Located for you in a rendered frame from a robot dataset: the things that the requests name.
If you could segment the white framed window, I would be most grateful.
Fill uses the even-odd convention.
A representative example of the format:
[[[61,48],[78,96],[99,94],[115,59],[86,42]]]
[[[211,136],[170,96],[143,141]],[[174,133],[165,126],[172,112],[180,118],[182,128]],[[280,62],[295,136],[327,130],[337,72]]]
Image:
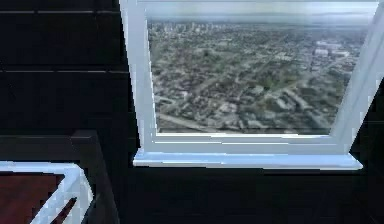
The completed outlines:
[[[119,0],[140,147],[149,167],[359,170],[350,149],[384,79],[384,0],[362,0],[375,14],[328,135],[157,133],[146,10],[161,0]]]

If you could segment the black framed bed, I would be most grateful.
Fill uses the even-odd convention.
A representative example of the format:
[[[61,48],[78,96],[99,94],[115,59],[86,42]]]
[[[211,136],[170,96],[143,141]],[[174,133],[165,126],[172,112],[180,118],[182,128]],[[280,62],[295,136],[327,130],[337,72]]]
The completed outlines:
[[[97,134],[0,136],[0,224],[121,224]]]

